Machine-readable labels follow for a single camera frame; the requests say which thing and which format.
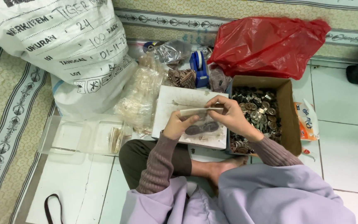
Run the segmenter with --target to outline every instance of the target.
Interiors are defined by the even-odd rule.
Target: cardboard box
[[[216,95],[229,97],[229,94],[227,93],[215,93],[197,89],[161,86],[157,101],[156,115],[153,123],[152,138],[158,139],[160,137],[160,132],[167,125],[172,111],[202,108],[210,99]],[[218,138],[209,137],[201,140],[199,138],[184,138],[182,135],[179,139],[179,143],[225,150],[227,143],[227,127],[223,126],[222,131],[223,135],[219,136]]]
[[[292,83],[290,79],[280,79],[272,77],[236,75],[232,82],[232,87],[256,87],[271,88],[277,91],[276,99],[278,104],[279,116],[281,117],[281,145],[293,155],[299,156],[302,153],[300,140],[299,121],[294,108],[292,98]]]

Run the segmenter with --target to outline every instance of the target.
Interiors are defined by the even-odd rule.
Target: sleeve
[[[259,142],[249,143],[249,145],[255,150],[262,162],[266,165],[272,167],[284,167],[303,164],[282,145],[269,138],[264,137]]]
[[[160,133],[160,138],[147,159],[147,169],[142,171],[137,192],[154,194],[169,186],[173,172],[172,154],[178,141],[179,139],[172,140]]]

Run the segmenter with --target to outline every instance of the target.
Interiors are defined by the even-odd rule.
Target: brown strap
[[[50,196],[45,199],[44,207],[45,207],[45,215],[47,216],[47,220],[49,224],[53,224],[51,213],[49,212],[48,200],[50,197],[56,197],[60,204],[60,221],[63,224],[63,210],[62,210],[62,203],[60,202],[59,196],[57,194],[51,194]]]

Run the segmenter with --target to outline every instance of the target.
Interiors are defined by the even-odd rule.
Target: bare foot
[[[248,156],[244,155],[244,156],[237,156],[231,159],[223,160],[221,162],[211,162],[209,179],[215,186],[218,186],[219,176],[224,171],[246,165],[247,161],[248,161]]]

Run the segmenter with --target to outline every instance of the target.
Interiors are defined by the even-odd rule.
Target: patterned mat
[[[0,223],[12,223],[35,171],[54,109],[47,72],[0,48]]]

